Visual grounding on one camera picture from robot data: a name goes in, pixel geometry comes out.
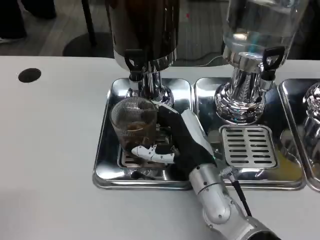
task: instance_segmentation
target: white countertop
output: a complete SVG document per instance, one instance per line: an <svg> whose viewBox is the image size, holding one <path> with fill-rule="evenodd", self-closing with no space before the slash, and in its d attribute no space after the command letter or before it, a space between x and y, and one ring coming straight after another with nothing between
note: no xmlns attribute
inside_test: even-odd
<svg viewBox="0 0 320 240"><path fill-rule="evenodd" d="M21 83L26 68L41 78ZM231 73L229 65L172 67L162 76L194 83ZM93 185L106 95L127 76L113 59L0 57L1 240L216 239L193 191ZM320 78L320 61L288 60L276 77ZM245 195L254 217L283 240L319 238L320 193L308 186Z"/></svg>

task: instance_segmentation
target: person's leg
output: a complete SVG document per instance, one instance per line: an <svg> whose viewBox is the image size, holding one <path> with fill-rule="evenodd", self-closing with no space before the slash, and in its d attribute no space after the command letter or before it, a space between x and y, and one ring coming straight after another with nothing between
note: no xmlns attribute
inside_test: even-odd
<svg viewBox="0 0 320 240"><path fill-rule="evenodd" d="M0 0L0 43L27 35L17 0Z"/></svg>
<svg viewBox="0 0 320 240"><path fill-rule="evenodd" d="M57 16L54 0L21 0L21 2L25 10L37 18L54 19Z"/></svg>

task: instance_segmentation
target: shoe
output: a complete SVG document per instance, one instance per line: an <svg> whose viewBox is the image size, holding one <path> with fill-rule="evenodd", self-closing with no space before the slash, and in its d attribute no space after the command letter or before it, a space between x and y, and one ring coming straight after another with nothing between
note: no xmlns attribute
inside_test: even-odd
<svg viewBox="0 0 320 240"><path fill-rule="evenodd" d="M36 18L40 19L54 19L57 16L54 1L35 0L32 3L30 1L21 0L24 9L31 13Z"/></svg>
<svg viewBox="0 0 320 240"><path fill-rule="evenodd" d="M25 39L25 37L21 37L21 38L2 38L2 37L0 37L0 44L11 44L11 43L15 43L20 40L23 40L23 39Z"/></svg>

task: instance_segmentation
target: drip tray grate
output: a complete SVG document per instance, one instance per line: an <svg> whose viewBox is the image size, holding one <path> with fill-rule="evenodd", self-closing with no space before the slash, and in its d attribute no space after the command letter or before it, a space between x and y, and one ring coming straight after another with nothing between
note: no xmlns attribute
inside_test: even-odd
<svg viewBox="0 0 320 240"><path fill-rule="evenodd" d="M277 165L268 127L224 125L220 132L229 165L236 168L273 168Z"/></svg>

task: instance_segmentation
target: glass cup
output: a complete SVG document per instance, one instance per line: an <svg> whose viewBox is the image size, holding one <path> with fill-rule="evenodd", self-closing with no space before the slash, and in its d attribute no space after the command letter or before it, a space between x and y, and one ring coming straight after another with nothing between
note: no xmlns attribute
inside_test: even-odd
<svg viewBox="0 0 320 240"><path fill-rule="evenodd" d="M118 102L110 121L123 151L131 156L134 147L151 145L156 140L157 108L146 98L132 96Z"/></svg>

